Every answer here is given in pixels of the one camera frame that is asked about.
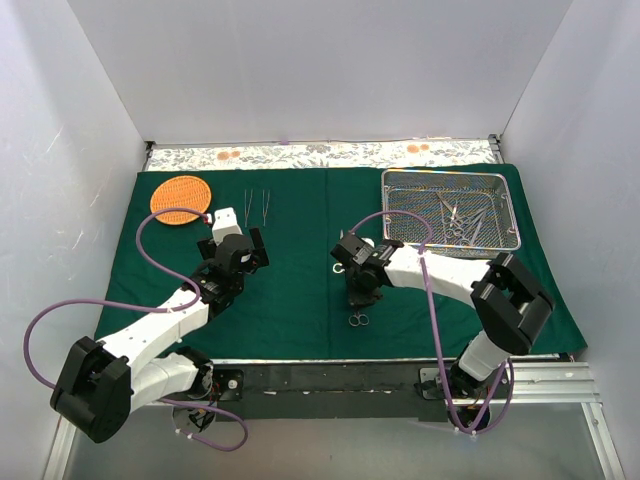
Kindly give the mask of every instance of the green cloth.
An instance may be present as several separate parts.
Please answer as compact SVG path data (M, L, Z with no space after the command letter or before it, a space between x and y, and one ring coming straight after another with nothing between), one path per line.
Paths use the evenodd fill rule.
M553 280L527 207L518 171L512 165L469 165L438 170L502 174L509 184L522 237L517 256L557 302L532 353L574 352L586 347ZM329 251L340 230L380 210L382 170L299 169L190 172L213 192L211 211L234 207L244 223L244 191L253 189L250 225L262 225L262 190L271 190L267 226L262 234L271 265L246 278L245 291L234 305L205 327L187 335L190 345L211 358L324 359L433 357L435 349L425 293L384 288L384 298L366 313L371 323L352 328L343 275L334 274ZM181 173L138 174L120 236L107 299L160 305L180 283L164 275L138 254L135 232L149 214L149 199L167 179ZM382 220L359 232L379 240ZM201 258L196 241L210 232L201 222L172 227L148 225L147 252L160 263L190 274ZM481 330L475 311L436 296L444 353L456 356ZM96 338L125 328L142 314L104 309Z

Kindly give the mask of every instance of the woven plate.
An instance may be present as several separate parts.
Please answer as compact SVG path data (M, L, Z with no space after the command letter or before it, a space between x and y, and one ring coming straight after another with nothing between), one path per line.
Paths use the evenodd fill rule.
M211 189L207 183L190 175L173 177L153 192L151 196L151 212L170 207L186 207L204 213L211 203ZM158 221L167 225L184 225L193 222L197 215L186 212L164 213L157 217Z

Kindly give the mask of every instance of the white wall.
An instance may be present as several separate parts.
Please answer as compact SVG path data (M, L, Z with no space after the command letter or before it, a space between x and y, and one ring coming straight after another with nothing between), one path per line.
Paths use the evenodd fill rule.
M159 143L504 130L571 0L69 0Z
M638 25L638 0L575 0L504 135L628 478L640 478Z
M22 360L43 307L103 297L144 144L64 0L0 0L0 478L41 478L57 415ZM34 334L55 381L98 310L70 307Z

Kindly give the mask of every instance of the metal tray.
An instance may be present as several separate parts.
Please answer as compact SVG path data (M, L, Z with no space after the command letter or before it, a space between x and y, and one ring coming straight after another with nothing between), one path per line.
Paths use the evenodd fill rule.
M428 246L434 253L493 258L520 248L509 187L499 174L385 170L382 206L425 218L433 229ZM427 236L427 229L409 216L385 215L383 229L385 238L414 246Z

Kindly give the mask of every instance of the floral patterned strip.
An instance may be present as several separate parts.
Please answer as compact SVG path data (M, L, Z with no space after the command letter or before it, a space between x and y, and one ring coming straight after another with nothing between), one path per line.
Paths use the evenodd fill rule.
M149 171L257 170L317 167L441 167L495 163L487 140L424 139L394 142L158 148Z

